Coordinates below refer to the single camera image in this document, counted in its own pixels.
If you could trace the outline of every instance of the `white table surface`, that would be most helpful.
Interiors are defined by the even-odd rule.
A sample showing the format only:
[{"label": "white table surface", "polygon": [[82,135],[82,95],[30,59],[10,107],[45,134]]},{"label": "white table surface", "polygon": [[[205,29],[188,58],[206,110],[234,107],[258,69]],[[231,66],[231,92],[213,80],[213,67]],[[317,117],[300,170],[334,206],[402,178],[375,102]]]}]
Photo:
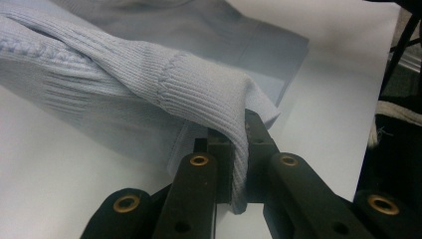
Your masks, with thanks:
[{"label": "white table surface", "polygon": [[[361,0],[230,0],[310,39],[270,134],[351,200],[399,8]],[[0,87],[0,238],[79,238],[116,190],[153,193],[164,169],[125,158]],[[261,205],[219,206],[217,238],[271,238]]]}]

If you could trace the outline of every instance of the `light gray fabric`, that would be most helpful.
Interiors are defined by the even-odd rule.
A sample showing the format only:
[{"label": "light gray fabric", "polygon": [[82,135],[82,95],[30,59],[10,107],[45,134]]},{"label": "light gray fabric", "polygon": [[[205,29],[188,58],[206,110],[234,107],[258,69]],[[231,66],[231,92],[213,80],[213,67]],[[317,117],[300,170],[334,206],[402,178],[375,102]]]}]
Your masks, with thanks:
[{"label": "light gray fabric", "polygon": [[166,8],[156,5],[168,0],[53,1],[114,36],[240,68],[276,105],[308,52],[307,39],[244,17],[224,0],[172,0],[177,6]]},{"label": "light gray fabric", "polygon": [[243,212],[244,109],[267,124],[278,115],[250,77],[188,53],[75,25],[70,18],[0,3],[0,84],[96,138],[141,142],[126,148],[172,166],[205,127],[223,132],[235,145],[232,207]]}]

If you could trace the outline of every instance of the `folded cloth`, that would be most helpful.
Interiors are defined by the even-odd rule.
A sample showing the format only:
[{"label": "folded cloth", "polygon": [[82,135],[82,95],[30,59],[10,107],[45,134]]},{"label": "folded cloth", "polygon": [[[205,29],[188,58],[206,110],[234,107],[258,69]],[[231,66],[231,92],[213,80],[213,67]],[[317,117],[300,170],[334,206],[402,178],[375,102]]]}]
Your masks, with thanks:
[{"label": "folded cloth", "polygon": [[276,105],[308,52],[304,37],[242,16],[224,0],[52,1],[114,36],[242,69]]},{"label": "folded cloth", "polygon": [[221,131],[235,146],[232,209],[243,212],[244,111],[267,125],[279,114],[254,81],[188,53],[76,25],[63,14],[0,3],[0,84],[96,139],[121,140],[142,159],[168,162],[173,172],[195,136],[206,127]]}]

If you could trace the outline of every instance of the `knitted fabric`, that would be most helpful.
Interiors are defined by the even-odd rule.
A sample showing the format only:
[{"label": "knitted fabric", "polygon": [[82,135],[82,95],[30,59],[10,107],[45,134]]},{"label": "knitted fabric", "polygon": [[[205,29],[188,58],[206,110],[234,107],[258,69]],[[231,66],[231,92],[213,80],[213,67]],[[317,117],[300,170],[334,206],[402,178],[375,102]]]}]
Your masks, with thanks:
[{"label": "knitted fabric", "polygon": [[239,71],[7,3],[0,3],[0,74],[4,87],[143,159],[177,165],[206,127],[221,131],[235,146],[235,213],[246,208],[244,110],[267,125],[278,115]]},{"label": "knitted fabric", "polygon": [[242,16],[224,0],[52,1],[113,36],[239,68],[276,105],[308,52],[307,39]]}]

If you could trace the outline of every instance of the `brass screw insert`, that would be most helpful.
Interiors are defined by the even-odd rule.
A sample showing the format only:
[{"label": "brass screw insert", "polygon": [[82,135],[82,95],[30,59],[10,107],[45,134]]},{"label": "brass screw insert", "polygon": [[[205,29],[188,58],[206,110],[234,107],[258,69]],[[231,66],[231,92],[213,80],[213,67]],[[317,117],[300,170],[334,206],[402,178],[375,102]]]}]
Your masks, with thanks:
[{"label": "brass screw insert", "polygon": [[289,157],[289,156],[282,156],[280,158],[281,162],[287,166],[296,166],[299,164],[298,160],[293,158],[293,157]]},{"label": "brass screw insert", "polygon": [[393,216],[397,215],[400,212],[394,202],[382,196],[372,194],[368,197],[368,203],[373,209],[386,215]]},{"label": "brass screw insert", "polygon": [[115,201],[112,209],[118,213],[126,213],[134,210],[139,205],[139,197],[133,194],[120,197]]},{"label": "brass screw insert", "polygon": [[205,156],[194,156],[190,158],[190,164],[195,166],[203,166],[208,163],[208,158]]}]

